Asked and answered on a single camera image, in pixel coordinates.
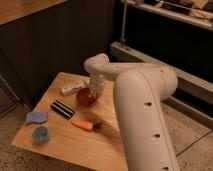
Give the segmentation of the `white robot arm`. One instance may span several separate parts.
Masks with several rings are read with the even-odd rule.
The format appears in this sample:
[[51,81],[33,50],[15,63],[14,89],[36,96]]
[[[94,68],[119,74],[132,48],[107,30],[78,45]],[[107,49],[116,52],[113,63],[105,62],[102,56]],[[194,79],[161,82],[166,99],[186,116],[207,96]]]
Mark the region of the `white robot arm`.
[[128,171],[180,171],[161,107],[177,88],[175,71],[159,64],[112,63],[104,53],[86,59],[84,68],[93,91],[105,80],[114,82]]

